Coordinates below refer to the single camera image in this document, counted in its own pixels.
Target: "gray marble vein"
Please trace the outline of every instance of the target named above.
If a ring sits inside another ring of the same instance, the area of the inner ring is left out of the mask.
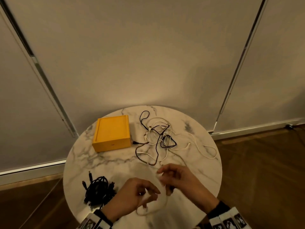
[[[158,162],[152,169],[157,170],[161,165],[167,163],[184,164],[179,157],[181,156],[196,177],[217,196],[222,178],[220,155],[211,136],[194,119],[179,111],[160,106],[124,108],[105,117],[128,115],[132,139],[144,142],[146,130],[139,122],[139,116],[144,110],[149,111],[150,116],[143,123],[152,125],[158,121],[158,119],[152,119],[154,117],[165,119],[176,133],[172,137],[178,144],[175,147],[178,151],[172,150],[172,152],[169,152],[167,158],[162,163]],[[119,189],[128,178],[134,177],[135,165],[140,162],[135,156],[136,145],[126,149],[97,154],[91,145],[95,127],[96,122],[90,125],[75,142],[67,157],[63,175],[63,187],[68,206],[79,222],[94,210],[83,202],[85,189],[82,186],[82,181],[89,181],[89,171],[94,179],[99,176],[105,176],[109,181],[114,181],[115,188]],[[204,147],[203,144],[215,147],[217,150],[216,158],[208,159],[202,156],[196,148],[193,137],[187,132],[194,135],[199,149],[202,153],[206,153],[207,156],[213,157],[215,150]],[[183,148],[186,147],[188,142],[191,142],[191,145],[184,150]],[[156,157],[155,146],[147,145],[141,149],[141,151],[146,151]],[[165,157],[166,150],[164,148],[158,147],[158,152],[160,159]],[[153,161],[152,159],[149,160],[150,158],[145,154],[141,155],[141,159],[149,162]],[[166,207],[159,212],[147,216],[138,216],[135,212],[132,212],[116,222],[113,228],[187,229],[194,227],[204,216],[205,214],[186,199],[179,190],[175,190],[173,195],[168,198]]]

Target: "table top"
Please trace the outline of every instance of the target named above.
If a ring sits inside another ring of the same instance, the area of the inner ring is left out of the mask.
[[[141,125],[139,116],[145,110],[150,112],[148,119],[143,120],[145,125],[153,125],[159,120],[169,122],[173,132],[176,134],[171,135],[177,142],[177,146],[174,149],[178,150],[173,150],[173,152],[179,154],[196,177],[217,196],[222,178],[220,155],[212,137],[197,121],[182,112],[160,106],[129,107],[112,112],[105,117],[128,115],[132,140],[144,142],[144,134],[147,130]],[[63,174],[65,197],[71,212],[78,222],[81,222],[89,212],[94,211],[94,209],[84,204],[86,190],[82,185],[82,181],[86,181],[89,184],[89,171],[92,173],[93,179],[105,176],[108,181],[114,181],[117,189],[128,178],[137,176],[135,169],[139,163],[144,164],[135,155],[135,148],[138,145],[133,145],[126,149],[96,153],[92,147],[95,126],[96,122],[89,126],[74,143],[67,157]],[[214,157],[217,153],[216,158],[208,159],[200,154],[193,136],[189,133],[196,138],[198,148],[202,154],[207,157]],[[190,145],[187,149],[184,149],[189,142]],[[145,151],[147,150],[147,153],[151,154],[152,157],[156,157],[155,145],[145,146],[147,146]],[[159,159],[163,159],[166,155],[166,149],[158,147],[158,152]],[[146,159],[151,159],[145,154],[140,156],[145,161]],[[161,162],[162,165],[167,163],[184,165],[180,157],[170,152],[167,158]],[[161,164],[158,162],[154,168],[159,168]],[[205,213],[192,204],[179,190],[174,190],[174,193],[168,197],[166,206],[161,210],[146,216],[139,216],[136,212],[132,212],[118,220],[113,228],[187,229],[194,227],[204,216]]]

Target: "sleeve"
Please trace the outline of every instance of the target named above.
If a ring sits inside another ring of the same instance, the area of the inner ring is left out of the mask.
[[[251,229],[236,207],[230,209],[222,201],[207,216],[213,229]]]
[[[113,223],[100,211],[90,213],[76,229],[110,229]]]

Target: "baseboard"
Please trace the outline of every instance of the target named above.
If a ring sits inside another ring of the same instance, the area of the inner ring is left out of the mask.
[[[267,130],[283,128],[287,124],[300,125],[303,123],[305,123],[305,118],[299,118],[299,119],[293,119],[293,120],[288,120],[288,121],[281,121],[281,122],[277,122],[277,123],[258,125],[256,127],[242,128],[242,129],[233,130],[233,131],[211,133],[210,135],[213,138],[213,140],[220,140],[220,139],[225,139],[225,138],[230,138],[230,137],[235,137],[235,136],[242,136],[242,135],[247,135],[247,134],[252,134],[252,133],[257,133],[257,132],[263,132],[263,131],[267,131]]]
[[[0,172],[0,186],[63,173],[66,160]]]

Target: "left hand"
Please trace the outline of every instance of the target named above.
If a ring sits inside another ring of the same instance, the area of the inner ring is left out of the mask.
[[[146,193],[145,189],[147,189],[150,197],[146,200],[142,200],[143,195]],[[101,211],[114,223],[120,217],[128,215],[136,210],[139,206],[146,207],[147,203],[157,200],[157,194],[160,194],[160,191],[150,181],[130,178]]]

